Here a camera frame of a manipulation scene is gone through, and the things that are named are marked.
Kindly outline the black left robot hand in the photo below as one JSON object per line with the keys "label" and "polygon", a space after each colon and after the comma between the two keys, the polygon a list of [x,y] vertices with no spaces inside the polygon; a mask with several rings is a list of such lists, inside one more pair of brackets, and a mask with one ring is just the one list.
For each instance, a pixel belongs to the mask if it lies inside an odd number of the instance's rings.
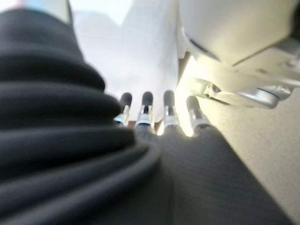
{"label": "black left robot hand", "polygon": [[0,14],[3,225],[290,225],[194,98],[195,135],[114,122],[116,99],[80,52],[73,25]]}

